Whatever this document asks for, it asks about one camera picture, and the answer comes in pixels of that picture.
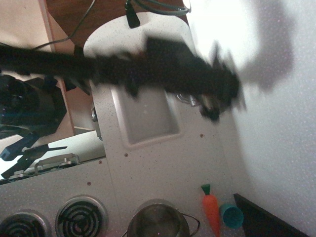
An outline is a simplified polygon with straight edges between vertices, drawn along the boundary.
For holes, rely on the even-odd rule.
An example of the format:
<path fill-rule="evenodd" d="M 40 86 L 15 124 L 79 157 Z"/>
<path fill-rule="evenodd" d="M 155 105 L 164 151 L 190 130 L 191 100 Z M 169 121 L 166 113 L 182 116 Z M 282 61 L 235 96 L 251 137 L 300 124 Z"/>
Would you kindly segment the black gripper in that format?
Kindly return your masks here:
<path fill-rule="evenodd" d="M 199 112 L 203 118 L 211 122 L 219 122 L 220 115 L 243 103 L 244 95 L 240 77 L 232 54 L 221 57 L 221 47 L 215 44 L 211 68 L 217 73 L 213 83 L 213 91 L 195 95 L 199 103 Z"/>

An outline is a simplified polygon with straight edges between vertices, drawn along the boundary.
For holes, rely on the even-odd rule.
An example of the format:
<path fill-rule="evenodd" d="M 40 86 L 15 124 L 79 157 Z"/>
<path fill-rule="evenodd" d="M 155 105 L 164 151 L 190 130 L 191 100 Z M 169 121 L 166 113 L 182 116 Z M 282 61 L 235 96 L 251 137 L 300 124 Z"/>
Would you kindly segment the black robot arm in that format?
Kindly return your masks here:
<path fill-rule="evenodd" d="M 210 65 L 184 42 L 156 37 L 147 37 L 145 49 L 135 54 L 121 51 L 94 57 L 2 46 L 0 67 L 20 74 L 118 85 L 134 98 L 143 87 L 191 95 L 199 101 L 201 115 L 214 123 L 238 100 L 241 88 L 237 73 L 218 58 Z"/>

